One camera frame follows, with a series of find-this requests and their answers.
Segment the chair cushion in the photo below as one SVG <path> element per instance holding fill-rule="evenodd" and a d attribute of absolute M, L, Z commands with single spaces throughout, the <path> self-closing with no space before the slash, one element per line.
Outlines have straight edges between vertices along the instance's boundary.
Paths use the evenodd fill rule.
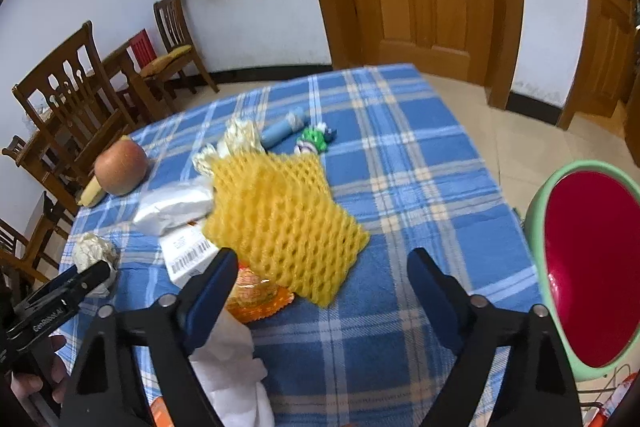
<path fill-rule="evenodd" d="M 184 46 L 178 46 L 176 49 L 172 50 L 170 53 L 166 55 L 161 55 L 158 58 L 155 58 L 151 62 L 149 62 L 144 68 L 140 70 L 140 76 L 142 78 L 146 78 L 148 76 L 153 76 L 154 74 L 160 73 L 160 71 L 164 70 L 169 64 L 171 64 L 176 58 L 182 57 L 191 51 L 191 45 L 185 44 Z"/>

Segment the crumpled aluminum foil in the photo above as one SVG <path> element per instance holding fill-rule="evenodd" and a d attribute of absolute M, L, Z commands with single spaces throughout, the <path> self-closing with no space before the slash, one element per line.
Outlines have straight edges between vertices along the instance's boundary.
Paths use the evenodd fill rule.
<path fill-rule="evenodd" d="M 85 233 L 74 245 L 71 253 L 74 264 L 78 268 L 78 273 L 83 272 L 98 261 L 107 261 L 111 274 L 109 278 L 98 284 L 88 297 L 108 297 L 109 288 L 118 275 L 117 263 L 120 258 L 116 248 L 111 241 L 107 241 L 95 235 L 95 233 Z"/>
<path fill-rule="evenodd" d="M 197 172 L 213 178 L 211 162 L 238 152 L 264 152 L 260 143 L 260 132 L 254 121 L 231 118 L 226 122 L 226 131 L 217 147 L 206 144 L 191 161 Z"/>

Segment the tiled floor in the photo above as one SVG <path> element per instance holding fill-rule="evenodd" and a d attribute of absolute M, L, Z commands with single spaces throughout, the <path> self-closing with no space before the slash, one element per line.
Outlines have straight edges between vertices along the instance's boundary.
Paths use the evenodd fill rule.
<path fill-rule="evenodd" d="M 466 128 L 495 181 L 500 184 L 504 197 L 522 216 L 540 185 L 556 169 L 572 160 L 596 158 L 607 161 L 640 182 L 640 169 L 634 165 L 620 133 L 612 133 L 599 126 L 595 123 L 597 119 L 578 115 L 569 130 L 564 132 L 538 120 L 488 107 L 482 87 L 437 76 L 426 78 Z M 220 93 L 217 94 L 209 87 L 199 87 L 196 95 L 181 89 L 177 91 L 176 104 L 180 110 L 185 110 L 270 84 L 273 82 L 220 84 Z M 620 383 L 629 374 L 629 369 L 638 370 L 640 346 L 625 363 L 620 364 L 617 375 L 584 382 L 579 387 L 601 389 L 610 387 L 614 382 Z M 601 401 L 602 396 L 581 396 L 582 401 L 596 399 Z"/>

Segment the barcode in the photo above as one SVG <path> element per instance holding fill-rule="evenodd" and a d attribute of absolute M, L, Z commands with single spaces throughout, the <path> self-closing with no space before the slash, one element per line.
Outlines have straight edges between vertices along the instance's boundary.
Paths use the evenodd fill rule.
<path fill-rule="evenodd" d="M 187 268 L 193 261 L 195 261 L 198 257 L 207 253 L 207 251 L 211 248 L 211 243 L 206 239 L 203 239 L 193 248 L 190 248 L 185 253 L 183 253 L 178 259 L 176 259 L 173 263 L 171 263 L 171 272 L 178 273 L 180 270 L 184 270 Z"/>

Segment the black baseboard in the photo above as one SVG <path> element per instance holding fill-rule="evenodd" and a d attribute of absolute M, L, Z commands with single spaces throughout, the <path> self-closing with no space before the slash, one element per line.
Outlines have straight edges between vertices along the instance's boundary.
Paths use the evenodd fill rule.
<path fill-rule="evenodd" d="M 332 71 L 327 64 L 303 64 L 295 66 L 266 66 L 264 68 L 244 68 L 242 70 L 216 71 L 209 73 L 216 84 L 231 84 L 233 82 L 266 82 L 269 80 L 291 80 L 308 74 L 324 73 Z M 196 86 L 204 86 L 206 83 L 200 74 L 187 77 Z M 185 87 L 180 78 L 169 81 L 174 89 Z"/>
<path fill-rule="evenodd" d="M 507 111 L 513 111 L 536 120 L 556 125 L 562 114 L 562 108 L 542 102 L 530 96 L 511 91 L 507 99 Z"/>

